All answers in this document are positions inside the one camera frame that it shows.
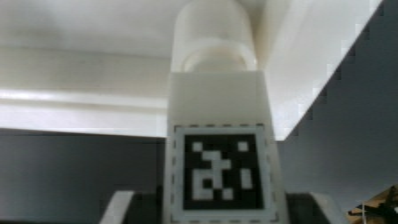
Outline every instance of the white panel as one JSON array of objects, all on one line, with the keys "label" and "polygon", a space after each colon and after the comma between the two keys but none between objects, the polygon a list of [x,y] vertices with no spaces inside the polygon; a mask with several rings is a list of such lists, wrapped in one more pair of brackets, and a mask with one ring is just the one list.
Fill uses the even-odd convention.
[{"label": "white panel", "polygon": [[[264,0],[241,0],[258,15]],[[191,0],[2,0],[0,46],[171,57],[177,15]]]},{"label": "white panel", "polygon": [[273,0],[258,29],[273,122],[285,140],[335,73],[381,0]]},{"label": "white panel", "polygon": [[0,49],[0,127],[166,136],[169,60]]}]

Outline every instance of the black and white square pattern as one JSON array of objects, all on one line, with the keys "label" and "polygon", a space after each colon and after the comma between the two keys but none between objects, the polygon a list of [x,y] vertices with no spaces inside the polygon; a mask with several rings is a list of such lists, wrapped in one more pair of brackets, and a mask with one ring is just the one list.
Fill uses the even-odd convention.
[{"label": "black and white square pattern", "polygon": [[187,135],[184,209],[262,209],[257,135]]},{"label": "black and white square pattern", "polygon": [[264,127],[178,127],[173,161],[171,221],[276,220]]}]

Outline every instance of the gray wall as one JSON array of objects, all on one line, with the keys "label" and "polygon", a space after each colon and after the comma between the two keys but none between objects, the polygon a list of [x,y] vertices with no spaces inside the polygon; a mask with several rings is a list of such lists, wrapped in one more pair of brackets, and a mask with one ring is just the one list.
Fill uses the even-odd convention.
[{"label": "gray wall", "polygon": [[398,184],[398,1],[384,2],[324,96],[280,144],[290,192],[349,210]]},{"label": "gray wall", "polygon": [[[345,210],[398,183],[398,1],[383,11],[280,144],[287,190]],[[0,220],[98,222],[118,189],[155,191],[162,156],[162,139],[2,130]]]}]

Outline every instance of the white ceiling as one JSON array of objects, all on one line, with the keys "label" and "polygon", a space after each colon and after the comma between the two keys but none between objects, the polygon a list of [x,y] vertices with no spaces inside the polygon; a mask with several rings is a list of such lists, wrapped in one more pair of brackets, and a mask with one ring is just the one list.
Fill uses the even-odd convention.
[{"label": "white ceiling", "polygon": [[[191,0],[0,0],[0,46],[171,57]],[[258,23],[264,0],[241,0]]]},{"label": "white ceiling", "polygon": [[[383,0],[239,1],[255,28],[276,138],[285,140]],[[146,104],[168,101],[175,21],[187,2],[0,0],[0,117],[13,118],[0,120],[0,127],[166,136],[166,105],[161,111],[153,103],[153,113],[143,108],[123,111],[132,122],[116,119],[121,110],[113,105],[114,96],[127,96],[134,105],[143,99]],[[97,106],[90,112],[88,105]]]}]

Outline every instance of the white cylindrical pole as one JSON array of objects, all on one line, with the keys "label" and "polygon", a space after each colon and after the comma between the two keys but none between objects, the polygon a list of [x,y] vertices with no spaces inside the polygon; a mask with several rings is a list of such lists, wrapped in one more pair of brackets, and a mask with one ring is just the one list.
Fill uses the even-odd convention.
[{"label": "white cylindrical pole", "polygon": [[235,0],[194,0],[175,29],[173,72],[258,69],[249,16]]}]

